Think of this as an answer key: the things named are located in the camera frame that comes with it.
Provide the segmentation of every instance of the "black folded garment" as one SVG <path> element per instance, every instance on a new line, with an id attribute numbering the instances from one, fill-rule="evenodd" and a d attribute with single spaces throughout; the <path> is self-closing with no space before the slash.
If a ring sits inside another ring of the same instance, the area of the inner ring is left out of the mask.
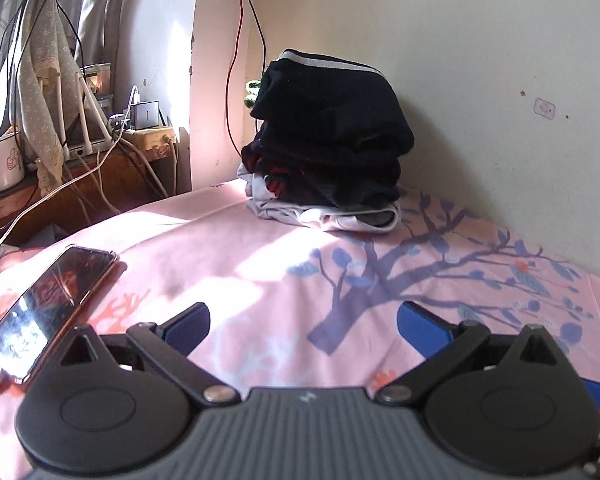
<path id="1" fill-rule="evenodd" d="M 263 74 L 251 115 L 265 122 L 242 162 L 280 200 L 346 209 L 398 199 L 397 157 L 413 134 L 378 70 L 285 50 Z"/>

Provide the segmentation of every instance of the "red cable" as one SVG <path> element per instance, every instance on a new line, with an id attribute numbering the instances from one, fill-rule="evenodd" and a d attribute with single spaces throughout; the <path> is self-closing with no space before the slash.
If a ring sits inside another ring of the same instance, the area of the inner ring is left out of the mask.
<path id="1" fill-rule="evenodd" d="M 224 90 L 224 116 L 226 119 L 226 130 L 229 134 L 229 140 L 231 140 L 231 144 L 234 147 L 235 153 L 240 157 L 240 150 L 235 145 L 234 137 L 231 134 L 231 126 L 229 126 L 229 81 L 231 81 L 231 72 L 234 70 L 235 60 L 238 57 L 238 44 L 240 43 L 240 33 L 242 31 L 242 20 L 244 19 L 244 5 L 242 3 L 243 0 L 240 0 L 240 22 L 238 22 L 238 34 L 235 37 L 235 50 L 234 50 L 234 58 L 229 66 L 229 72 L 226 75 L 226 88 Z"/>

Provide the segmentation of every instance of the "phone screen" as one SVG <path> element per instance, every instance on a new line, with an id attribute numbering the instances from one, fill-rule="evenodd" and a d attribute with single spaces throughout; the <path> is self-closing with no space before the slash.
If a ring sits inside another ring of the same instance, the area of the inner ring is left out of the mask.
<path id="1" fill-rule="evenodd" d="M 60 254 L 0 320 L 0 367 L 17 382 L 26 380 L 117 259 L 77 246 Z"/>

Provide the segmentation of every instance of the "wooden nightstand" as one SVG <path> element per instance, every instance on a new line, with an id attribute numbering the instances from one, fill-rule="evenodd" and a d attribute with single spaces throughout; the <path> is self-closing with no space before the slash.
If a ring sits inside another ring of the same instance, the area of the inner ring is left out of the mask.
<path id="1" fill-rule="evenodd" d="M 133 158 L 139 170 L 119 148 L 111 152 L 100 170 L 102 187 L 107 199 L 122 212 L 161 198 L 148 187 L 143 177 L 143 175 L 146 176 L 146 170 L 136 154 L 130 153 L 129 156 Z M 90 168 L 93 168 L 96 165 L 95 155 L 89 156 L 85 162 Z M 73 176 L 85 172 L 85 169 L 80 164 L 75 164 L 74 161 L 69 164 L 69 167 Z M 28 174 L 17 186 L 0 193 L 0 228 L 7 225 L 24 208 L 40 198 L 37 182 L 35 174 Z M 94 211 L 87 207 L 92 222 L 96 223 L 113 216 L 113 213 L 104 204 L 90 176 L 82 179 L 76 186 L 96 208 Z M 78 199 L 71 189 L 63 189 L 29 212 L 18 222 L 6 243 L 19 246 L 52 223 L 69 234 L 87 227 L 88 224 Z"/>

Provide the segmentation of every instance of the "purple tree branch print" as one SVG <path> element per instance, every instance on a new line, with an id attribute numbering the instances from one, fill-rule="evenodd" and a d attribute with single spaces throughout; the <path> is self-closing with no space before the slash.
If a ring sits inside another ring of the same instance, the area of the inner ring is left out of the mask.
<path id="1" fill-rule="evenodd" d="M 354 262 L 343 247 L 337 246 L 330 256 L 337 275 L 334 275 L 333 270 L 331 275 L 327 272 L 326 251 L 318 249 L 311 252 L 307 262 L 288 269 L 289 274 L 298 278 L 319 274 L 333 289 L 329 313 L 308 335 L 315 347 L 332 354 L 368 309 L 388 301 L 406 300 L 425 306 L 455 309 L 461 319 L 483 322 L 489 319 L 517 331 L 527 322 L 543 322 L 540 314 L 542 307 L 551 307 L 567 313 L 573 320 L 560 327 L 557 341 L 561 348 L 568 352 L 569 345 L 580 341 L 582 323 L 586 319 L 592 319 L 592 315 L 571 299 L 571 294 L 579 293 L 574 285 L 580 275 L 568 267 L 566 262 L 549 258 L 543 254 L 542 249 L 528 251 L 522 240 L 512 240 L 509 231 L 496 230 L 494 234 L 489 232 L 488 235 L 493 239 L 488 240 L 478 240 L 477 237 L 459 233 L 458 228 L 478 217 L 465 209 L 454 212 L 456 207 L 451 202 L 439 200 L 434 204 L 429 195 L 420 193 L 416 198 L 410 197 L 408 205 L 402 211 L 405 217 L 403 224 L 409 236 L 389 248 L 385 254 L 378 255 L 376 240 L 373 238 L 349 237 L 362 245 L 366 258 L 364 261 Z M 439 206 L 441 214 L 435 214 L 434 205 Z M 451 247 L 445 239 L 445 236 L 450 235 L 464 238 L 473 249 L 459 258 L 451 257 Z M 417 266 L 402 265 L 398 272 L 394 271 L 399 260 L 417 256 L 424 250 L 435 254 L 437 258 Z M 547 262 L 557 281 L 548 280 L 546 273 L 540 275 L 534 272 L 538 262 Z M 491 276 L 492 268 L 497 269 L 499 275 L 504 272 L 508 276 Z M 508 306 L 481 302 L 469 304 L 416 293 L 416 286 L 427 280 L 435 280 L 433 283 L 441 286 L 446 280 L 472 282 L 475 285 L 481 283 L 485 291 L 515 291 L 523 301 Z M 555 297 L 556 287 L 564 290 L 563 297 Z"/>

